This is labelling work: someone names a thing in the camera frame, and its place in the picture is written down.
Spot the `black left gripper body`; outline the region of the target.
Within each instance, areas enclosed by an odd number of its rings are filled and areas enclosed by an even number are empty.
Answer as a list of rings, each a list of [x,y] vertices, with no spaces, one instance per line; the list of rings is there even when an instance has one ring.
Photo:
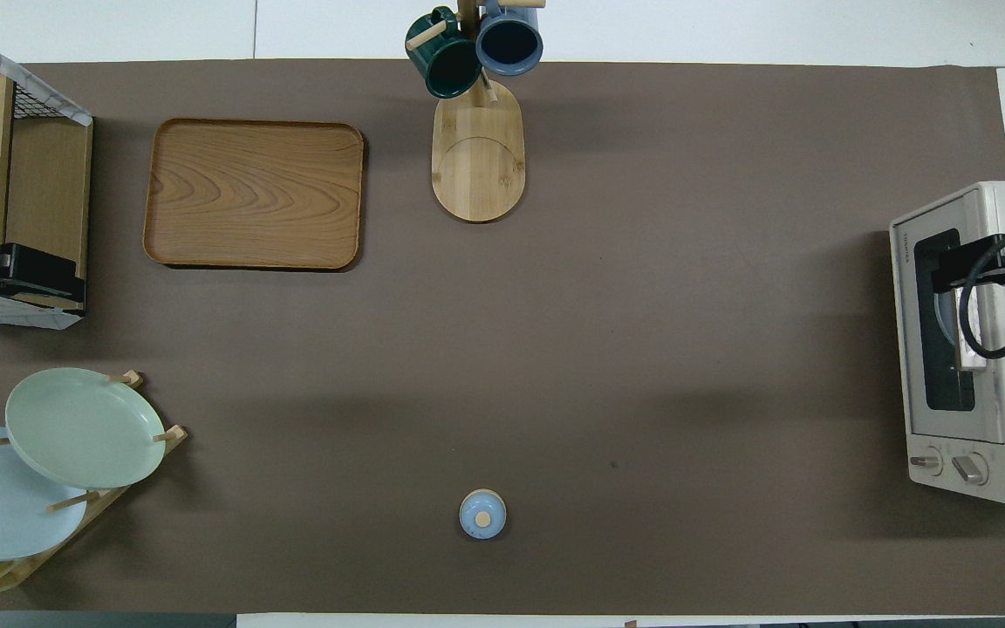
[[[0,297],[51,297],[80,309],[86,282],[77,264],[36,248],[8,242],[0,246]]]

